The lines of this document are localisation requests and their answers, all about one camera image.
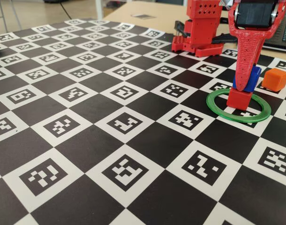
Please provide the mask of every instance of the stacked blocks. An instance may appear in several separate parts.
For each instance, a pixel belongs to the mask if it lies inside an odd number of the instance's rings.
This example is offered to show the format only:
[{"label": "stacked blocks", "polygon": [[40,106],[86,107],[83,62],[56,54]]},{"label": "stacked blocks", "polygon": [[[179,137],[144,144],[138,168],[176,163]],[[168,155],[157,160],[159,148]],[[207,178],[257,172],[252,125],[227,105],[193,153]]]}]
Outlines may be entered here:
[{"label": "stacked blocks", "polygon": [[[253,92],[256,88],[256,84],[259,80],[262,69],[260,67],[253,66],[248,83],[244,89],[247,92]],[[233,88],[236,88],[236,80],[233,78]]]},{"label": "stacked blocks", "polygon": [[239,91],[235,88],[231,88],[226,105],[245,111],[250,103],[251,96],[252,92]]},{"label": "stacked blocks", "polygon": [[262,87],[278,92],[286,85],[286,72],[280,69],[271,69],[265,73]]}]

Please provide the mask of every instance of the red cube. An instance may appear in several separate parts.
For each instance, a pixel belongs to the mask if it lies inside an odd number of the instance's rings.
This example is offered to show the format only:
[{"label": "red cube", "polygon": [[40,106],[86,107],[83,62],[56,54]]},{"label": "red cube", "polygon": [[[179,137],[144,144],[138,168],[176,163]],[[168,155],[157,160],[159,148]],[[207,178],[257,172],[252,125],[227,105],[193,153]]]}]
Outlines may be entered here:
[{"label": "red cube", "polygon": [[235,88],[231,88],[226,104],[235,109],[246,110],[250,103],[251,96],[252,92],[238,91]]}]

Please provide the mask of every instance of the floor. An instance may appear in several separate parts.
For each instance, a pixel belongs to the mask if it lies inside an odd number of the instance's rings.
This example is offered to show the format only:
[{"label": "floor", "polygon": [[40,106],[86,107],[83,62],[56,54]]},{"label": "floor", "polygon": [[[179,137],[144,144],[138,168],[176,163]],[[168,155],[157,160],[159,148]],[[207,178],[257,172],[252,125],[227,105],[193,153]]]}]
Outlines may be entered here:
[{"label": "floor", "polygon": [[[8,31],[19,30],[11,5],[8,0],[2,0]],[[14,5],[22,24],[22,29],[45,24],[60,23],[69,19],[60,4],[42,2],[16,1]],[[62,3],[72,18],[96,18],[95,0],[69,0]],[[104,9],[107,15],[111,9]],[[6,33],[3,20],[0,19],[0,33]]]}]

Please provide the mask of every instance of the red 3d-printed part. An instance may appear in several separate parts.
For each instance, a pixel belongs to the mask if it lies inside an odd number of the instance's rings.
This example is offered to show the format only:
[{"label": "red 3d-printed part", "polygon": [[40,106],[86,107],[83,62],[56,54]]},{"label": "red 3d-printed part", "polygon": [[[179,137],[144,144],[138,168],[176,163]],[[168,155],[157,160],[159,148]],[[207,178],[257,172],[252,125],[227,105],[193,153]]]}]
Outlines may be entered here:
[{"label": "red 3d-printed part", "polygon": [[240,30],[235,26],[234,12],[238,3],[234,3],[228,12],[229,30],[231,35],[238,38],[238,59],[236,68],[237,90],[244,90],[248,83],[249,76],[254,63],[256,64],[260,56],[265,39],[271,38],[277,30],[281,20],[285,15],[286,1],[280,1],[278,5],[278,16],[274,24],[267,30]]}]

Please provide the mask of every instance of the orange cube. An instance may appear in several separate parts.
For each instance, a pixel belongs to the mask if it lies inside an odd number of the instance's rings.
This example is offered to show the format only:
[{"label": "orange cube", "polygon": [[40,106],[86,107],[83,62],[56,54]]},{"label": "orange cube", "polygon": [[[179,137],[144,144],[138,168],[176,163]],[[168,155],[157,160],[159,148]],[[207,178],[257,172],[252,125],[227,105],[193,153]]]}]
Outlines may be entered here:
[{"label": "orange cube", "polygon": [[286,72],[280,69],[271,69],[265,73],[262,87],[278,92],[286,85]]}]

